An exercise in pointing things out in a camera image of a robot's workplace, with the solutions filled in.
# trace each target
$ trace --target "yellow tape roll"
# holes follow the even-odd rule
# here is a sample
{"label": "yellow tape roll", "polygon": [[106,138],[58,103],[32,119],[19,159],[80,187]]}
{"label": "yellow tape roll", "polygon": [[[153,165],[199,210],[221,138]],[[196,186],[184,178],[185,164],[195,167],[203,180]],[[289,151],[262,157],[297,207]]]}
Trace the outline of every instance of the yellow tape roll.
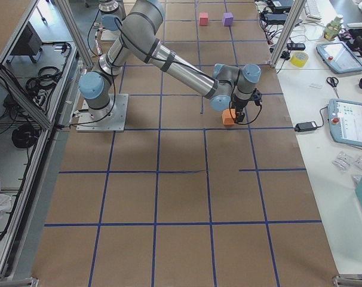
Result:
{"label": "yellow tape roll", "polygon": [[308,55],[305,52],[295,52],[290,60],[290,62],[297,66],[297,67],[303,67],[308,60]]}

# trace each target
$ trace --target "bottle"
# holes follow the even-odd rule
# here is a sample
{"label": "bottle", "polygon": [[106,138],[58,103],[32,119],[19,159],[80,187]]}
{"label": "bottle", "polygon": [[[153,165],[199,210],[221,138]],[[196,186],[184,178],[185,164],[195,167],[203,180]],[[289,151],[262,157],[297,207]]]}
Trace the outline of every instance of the bottle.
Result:
{"label": "bottle", "polygon": [[323,37],[329,41],[334,40],[342,29],[342,22],[343,15],[336,15],[335,19],[328,23],[326,28],[324,28]]}

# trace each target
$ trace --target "pink cube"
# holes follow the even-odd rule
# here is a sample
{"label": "pink cube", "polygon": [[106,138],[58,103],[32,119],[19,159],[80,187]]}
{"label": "pink cube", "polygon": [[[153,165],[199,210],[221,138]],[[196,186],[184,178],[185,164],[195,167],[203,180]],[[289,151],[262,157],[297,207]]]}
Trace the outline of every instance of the pink cube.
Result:
{"label": "pink cube", "polygon": [[227,12],[223,14],[222,23],[224,26],[233,25],[234,16],[231,12]]}
{"label": "pink cube", "polygon": [[207,14],[207,12],[201,12],[200,13],[200,26],[207,26],[207,23],[209,21],[209,15]]}

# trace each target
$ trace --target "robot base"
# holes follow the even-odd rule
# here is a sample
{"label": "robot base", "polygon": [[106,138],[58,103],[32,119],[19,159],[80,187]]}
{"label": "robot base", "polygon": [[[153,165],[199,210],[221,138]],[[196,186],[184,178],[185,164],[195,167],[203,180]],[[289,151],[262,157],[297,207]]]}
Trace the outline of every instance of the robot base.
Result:
{"label": "robot base", "polygon": [[[109,94],[111,101],[113,102],[113,94]],[[104,118],[97,123],[84,124],[83,126],[77,126],[78,132],[123,132],[125,127],[125,119],[127,117],[128,108],[128,94],[116,94],[115,106],[112,109],[111,115]],[[82,109],[88,109],[87,102],[84,101]],[[78,123],[87,123],[94,121],[91,118],[90,113],[80,114]]]}

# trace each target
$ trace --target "small plastic bag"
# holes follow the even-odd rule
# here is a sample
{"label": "small plastic bag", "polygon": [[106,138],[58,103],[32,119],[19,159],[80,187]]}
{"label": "small plastic bag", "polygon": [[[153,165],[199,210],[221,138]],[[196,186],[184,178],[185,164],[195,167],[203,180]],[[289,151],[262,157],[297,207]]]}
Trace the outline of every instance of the small plastic bag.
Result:
{"label": "small plastic bag", "polygon": [[353,165],[358,169],[362,170],[362,155],[353,162]]}
{"label": "small plastic bag", "polygon": [[336,159],[332,161],[332,163],[341,171],[346,172],[351,167],[352,163],[354,162],[354,158],[350,155],[346,154],[345,152],[341,151]]}

